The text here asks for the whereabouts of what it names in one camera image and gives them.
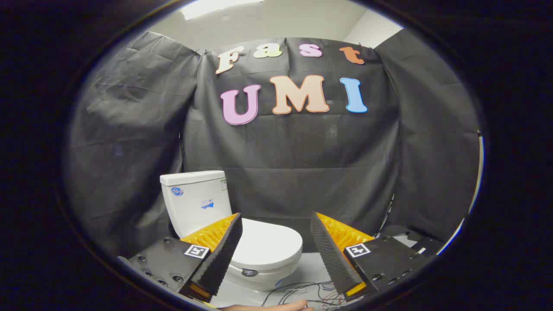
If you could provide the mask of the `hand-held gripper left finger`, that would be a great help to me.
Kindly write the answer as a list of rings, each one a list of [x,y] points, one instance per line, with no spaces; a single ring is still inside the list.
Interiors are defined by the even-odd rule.
[[[187,235],[162,238],[130,257],[129,268],[174,294],[209,303],[219,292],[243,232],[232,214]]]

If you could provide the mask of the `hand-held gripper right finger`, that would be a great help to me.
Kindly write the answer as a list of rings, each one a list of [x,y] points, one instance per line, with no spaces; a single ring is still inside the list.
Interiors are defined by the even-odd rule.
[[[346,301],[387,291],[429,261],[395,238],[374,238],[318,212],[311,217],[311,235],[336,291]]]

